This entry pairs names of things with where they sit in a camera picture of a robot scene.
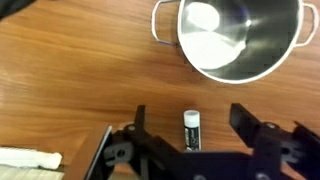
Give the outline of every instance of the wood grain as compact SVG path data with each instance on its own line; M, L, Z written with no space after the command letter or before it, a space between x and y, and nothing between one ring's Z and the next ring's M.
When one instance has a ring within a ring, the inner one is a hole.
M0 22L0 144L63 153L68 165L94 126L117 127L147 105L146 128L184 149L182 113L201 112L204 150L247 151L228 125L238 102L285 129L320 133L319 30L265 78L244 85L203 77L150 31L155 0L39 0ZM319 1L313 1L320 7ZM158 13L176 40L178 4ZM302 38L310 30L306 11Z

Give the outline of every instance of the stainless steel pot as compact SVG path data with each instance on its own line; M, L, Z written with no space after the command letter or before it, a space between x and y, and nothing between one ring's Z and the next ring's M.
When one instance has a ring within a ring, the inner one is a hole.
M156 12L151 31L158 42ZM313 27L298 43L304 8L311 9ZM224 83L257 80L276 69L295 47L306 46L319 26L313 4L302 0L182 0L178 14L178 38L189 62L203 75Z

